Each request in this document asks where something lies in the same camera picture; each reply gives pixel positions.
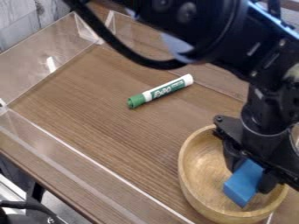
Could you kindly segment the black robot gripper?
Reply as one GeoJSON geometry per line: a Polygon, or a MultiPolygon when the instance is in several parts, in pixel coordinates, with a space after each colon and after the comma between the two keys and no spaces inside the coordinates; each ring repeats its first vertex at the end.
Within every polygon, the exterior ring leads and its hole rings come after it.
{"type": "Polygon", "coordinates": [[[223,141],[226,166],[235,172],[247,159],[263,167],[258,191],[268,194],[276,185],[299,192],[299,153],[291,130],[266,135],[251,130],[240,118],[214,116],[214,135],[223,141]]]}

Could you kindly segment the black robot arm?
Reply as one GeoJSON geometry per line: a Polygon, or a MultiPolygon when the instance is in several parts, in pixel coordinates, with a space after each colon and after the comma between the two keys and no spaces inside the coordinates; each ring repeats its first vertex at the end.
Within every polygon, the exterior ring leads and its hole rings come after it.
{"type": "Polygon", "coordinates": [[[115,0],[155,28],[180,65],[210,62],[247,82],[239,117],[214,119],[227,167],[246,159],[264,169],[258,190],[279,184],[299,191],[299,32],[280,18],[279,0],[115,0]]]}

